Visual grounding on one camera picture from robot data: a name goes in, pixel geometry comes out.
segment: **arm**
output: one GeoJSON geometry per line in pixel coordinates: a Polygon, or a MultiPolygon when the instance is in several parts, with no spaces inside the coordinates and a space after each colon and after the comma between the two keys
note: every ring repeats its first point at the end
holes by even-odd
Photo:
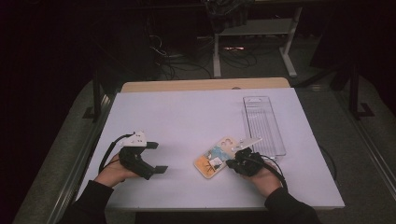
{"type": "Polygon", "coordinates": [[[269,170],[262,168],[254,176],[243,177],[251,181],[266,198],[265,207],[277,223],[320,223],[315,210],[288,194],[269,170]]]}
{"type": "Polygon", "coordinates": [[[118,155],[114,156],[108,166],[93,181],[89,181],[79,199],[66,209],[59,224],[106,223],[105,208],[113,187],[126,178],[136,176],[120,164],[118,155]]]}

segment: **black sleeve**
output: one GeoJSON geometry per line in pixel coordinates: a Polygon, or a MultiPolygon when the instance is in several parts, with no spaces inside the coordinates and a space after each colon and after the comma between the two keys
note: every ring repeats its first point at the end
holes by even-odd
{"type": "Polygon", "coordinates": [[[113,190],[90,180],[79,199],[66,209],[59,224],[106,223],[105,208],[113,190]]]}
{"type": "Polygon", "coordinates": [[[297,201],[283,188],[275,190],[268,196],[265,207],[277,223],[321,223],[311,206],[297,201]]]}

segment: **hand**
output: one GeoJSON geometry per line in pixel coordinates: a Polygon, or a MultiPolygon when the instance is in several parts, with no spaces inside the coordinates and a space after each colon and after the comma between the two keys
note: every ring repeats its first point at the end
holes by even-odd
{"type": "Polygon", "coordinates": [[[113,188],[121,181],[130,177],[138,177],[138,175],[123,167],[120,164],[119,154],[117,154],[93,181],[113,188]]]}
{"type": "Polygon", "coordinates": [[[277,177],[271,173],[271,171],[265,168],[260,169],[260,171],[253,176],[242,175],[242,177],[251,181],[259,190],[260,194],[265,198],[267,198],[276,189],[282,187],[279,179],[277,179],[277,177]]]}

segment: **desk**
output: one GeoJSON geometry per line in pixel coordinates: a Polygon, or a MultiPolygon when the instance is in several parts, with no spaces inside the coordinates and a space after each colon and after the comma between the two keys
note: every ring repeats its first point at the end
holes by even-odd
{"type": "MultiPolygon", "coordinates": [[[[127,83],[123,92],[116,96],[78,196],[88,180],[97,175],[109,144],[123,134],[143,130],[148,141],[160,144],[156,150],[143,152],[143,159],[153,166],[168,165],[169,168],[165,174],[154,175],[150,180],[127,179],[117,185],[108,208],[133,211],[262,210],[264,200],[257,190],[233,170],[226,168],[208,180],[195,169],[193,161],[223,136],[244,138],[242,97],[267,95],[273,103],[287,151],[279,165],[290,193],[315,208],[344,207],[295,90],[285,88],[285,79],[167,81],[165,85],[169,88],[157,86],[158,83],[161,82],[127,83]],[[224,90],[235,85],[249,88],[249,81],[251,87],[258,88],[257,83],[265,80],[269,83],[278,81],[282,88],[270,85],[273,88],[264,89],[264,85],[261,89],[224,90]],[[214,90],[212,81],[219,83],[222,90],[214,90]],[[171,91],[173,85],[176,90],[183,87],[179,84],[191,85],[194,90],[171,91]],[[152,89],[137,91],[144,86],[152,89]]],[[[115,147],[113,154],[119,150],[120,147],[115,147]]]]}

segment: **clear plastic container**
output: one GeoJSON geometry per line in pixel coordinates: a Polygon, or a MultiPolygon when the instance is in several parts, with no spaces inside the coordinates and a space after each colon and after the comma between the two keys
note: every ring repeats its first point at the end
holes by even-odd
{"type": "Polygon", "coordinates": [[[280,136],[270,98],[267,96],[244,97],[242,111],[247,137],[262,138],[262,141],[254,144],[251,149],[273,160],[285,156],[286,149],[280,136]]]}

